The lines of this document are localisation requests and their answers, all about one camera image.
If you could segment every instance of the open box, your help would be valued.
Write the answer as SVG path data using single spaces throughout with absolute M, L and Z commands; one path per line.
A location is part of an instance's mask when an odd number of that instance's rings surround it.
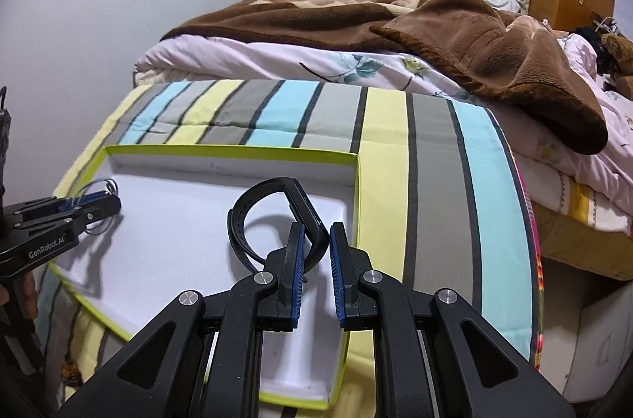
M 326 228 L 341 221 L 354 241 L 360 187 L 354 154 L 109 146 L 91 161 L 78 187 L 101 177 L 115 179 L 121 214 L 105 234 L 83 236 L 56 259 L 54 270 L 82 304 L 129 340 L 182 291 L 219 293 L 250 275 L 230 247 L 227 213 L 246 189 L 279 176 L 298 179 Z M 246 238 L 265 257 L 286 246 L 293 220 L 285 196 L 271 195 L 249 212 Z M 327 409 L 341 385 L 347 340 L 336 318 L 326 253 L 307 275 L 298 328 L 292 334 L 264 334 L 260 398 Z

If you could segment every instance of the mattress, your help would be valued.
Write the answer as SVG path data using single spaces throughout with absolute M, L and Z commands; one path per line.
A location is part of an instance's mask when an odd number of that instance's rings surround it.
M 508 144 L 485 109 L 307 81 L 144 85 L 106 120 L 56 194 L 72 194 L 87 163 L 108 144 L 211 143 L 356 153 L 366 195 L 358 246 L 373 266 L 418 291 L 455 288 L 539 364 L 536 225 Z M 51 270 L 40 280 L 39 309 L 36 330 L 45 345 L 47 395 L 55 408 L 72 393 L 59 374 L 66 355 L 88 378 L 122 342 Z M 351 336 L 337 404 L 346 416 L 374 416 L 371 343 L 368 332 Z M 264 404 L 261 416 L 283 413 Z
M 534 215 L 544 256 L 612 279 L 633 279 L 633 245 L 628 234 L 589 228 L 537 203 Z

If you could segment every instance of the cable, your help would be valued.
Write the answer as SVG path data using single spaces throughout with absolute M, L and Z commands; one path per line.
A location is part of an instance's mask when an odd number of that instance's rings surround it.
M 77 191 L 77 195 L 73 198 L 72 206 L 74 207 L 78 205 L 81 198 L 83 198 L 84 195 L 88 193 L 88 190 L 96 184 L 105 184 L 105 191 L 107 191 L 111 195 L 118 196 L 118 184 L 116 183 L 116 181 L 108 177 L 103 177 L 102 179 L 95 179 L 89 182 L 88 184 L 84 185 L 79 191 Z M 114 216 L 110 216 L 109 218 L 101 220 L 98 223 L 93 223 L 93 226 L 91 228 L 88 228 L 88 226 L 86 226 L 85 233 L 89 234 L 90 236 L 98 236 L 99 234 L 103 234 L 110 228 L 110 226 L 112 226 L 112 222 L 114 219 Z
M 596 32 L 598 31 L 598 29 L 599 29 L 600 27 L 602 27 L 602 25 L 604 25 L 604 24 L 605 24 L 605 21 L 607 21 L 608 19 L 613 19 L 613 16 L 607 16 L 606 18 L 604 18 L 604 19 L 600 22 L 600 25 L 598 25 L 598 26 L 596 27 Z

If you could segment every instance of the white wall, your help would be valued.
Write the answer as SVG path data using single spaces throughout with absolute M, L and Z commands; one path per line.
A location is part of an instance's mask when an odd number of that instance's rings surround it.
M 238 0 L 0 0 L 5 203 L 50 194 L 170 28 Z
M 615 0 L 613 17 L 622 33 L 633 41 L 633 0 Z

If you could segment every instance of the bed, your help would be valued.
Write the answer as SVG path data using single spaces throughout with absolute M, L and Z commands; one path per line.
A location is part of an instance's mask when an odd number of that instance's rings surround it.
M 420 14 L 423 8 L 430 8 L 431 15 L 418 18 L 416 27 L 426 20 L 432 37 L 407 28 L 410 21 L 404 20 L 388 33 L 377 33 L 392 20 Z M 483 29 L 475 36 L 494 41 L 478 44 L 468 35 L 459 36 L 460 15 L 447 17 L 442 14 L 446 9 L 477 19 L 483 16 Z M 442 34 L 444 41 L 449 35 L 453 50 L 447 52 L 434 43 L 434 37 Z M 501 42 L 501 49 L 495 41 Z M 464 43 L 470 49 L 460 50 Z M 460 59 L 456 52 L 461 52 Z M 482 60 L 480 52 L 489 57 Z M 507 66 L 491 65 L 489 58 L 507 52 L 511 52 L 509 62 L 521 59 L 516 71 L 526 80 L 523 85 L 511 81 L 495 88 L 486 74 L 507 71 Z M 543 341 L 539 239 L 547 257 L 613 279 L 633 279 L 633 199 L 626 164 L 630 118 L 626 105 L 598 93 L 591 84 L 592 62 L 594 66 L 592 52 L 577 36 L 563 37 L 529 17 L 496 12 L 482 0 L 247 0 L 176 28 L 138 60 L 137 88 L 78 158 L 57 194 L 71 194 L 95 152 L 128 141 L 125 132 L 130 129 L 140 132 L 134 135 L 139 144 L 251 144 L 252 131 L 262 129 L 274 131 L 264 134 L 272 146 L 355 152 L 362 163 L 376 168 L 368 187 L 377 198 L 400 185 L 407 209 L 402 223 L 410 223 L 408 213 L 417 217 L 415 235 L 410 225 L 376 224 L 376 238 L 384 239 L 387 233 L 400 238 L 395 264 L 391 258 L 383 259 L 382 245 L 360 246 L 380 257 L 385 263 L 382 269 L 391 270 L 411 287 L 434 291 L 441 285 L 457 285 L 538 367 Z M 544 72 L 557 92 L 539 78 Z M 526 81 L 530 91 L 523 91 Z M 263 113 L 271 101 L 273 109 Z M 154 109 L 154 114 L 147 109 Z M 468 152 L 468 144 L 475 147 L 473 156 L 460 157 L 458 180 L 466 180 L 464 160 L 472 176 L 478 166 L 491 162 L 489 157 L 504 174 L 498 177 L 482 168 L 477 175 L 480 182 L 471 180 L 464 187 L 480 184 L 480 195 L 507 193 L 520 207 L 512 227 L 518 248 L 510 241 L 506 245 L 513 244 L 512 248 L 493 247 L 490 255 L 478 257 L 471 247 L 451 254 L 467 267 L 465 279 L 450 263 L 442 264 L 438 253 L 450 227 L 424 226 L 454 214 L 452 204 L 425 198 L 441 193 L 438 188 L 420 185 L 432 179 L 445 184 L 450 177 L 423 177 L 417 171 L 428 169 L 422 163 L 428 161 L 426 155 L 445 155 L 445 131 L 454 148 L 461 144 Z M 430 165 L 440 165 L 438 159 Z M 480 202 L 483 206 L 490 199 L 475 200 L 479 211 Z M 479 237 L 483 249 L 488 242 L 495 243 L 494 234 L 485 237 L 484 232 L 492 223 L 486 223 L 486 216 L 491 215 L 487 211 L 468 215 L 474 214 L 479 233 L 471 238 Z M 425 248 L 429 245 L 427 266 L 407 257 L 407 245 L 414 237 Z M 473 277 L 479 272 L 480 281 L 475 283 Z M 473 288 L 490 290 L 495 284 L 506 284 L 514 296 L 502 301 L 497 291 L 497 300 L 484 304 L 483 293 L 477 297 L 480 290 Z M 515 298 L 522 304 L 516 305 Z M 495 323 L 497 314 L 508 316 L 510 310 L 521 316 L 512 316 L 512 324 Z M 40 278 L 37 327 L 43 337 L 56 338 L 44 344 L 61 345 L 57 351 L 47 351 L 52 407 L 73 392 L 63 387 L 56 373 L 66 355 L 77 360 L 83 376 L 89 377 L 122 344 L 50 270 Z M 337 406 L 354 416 L 373 416 L 372 379 L 370 341 L 357 335 Z M 271 405 L 262 410 L 262 416 L 302 413 Z

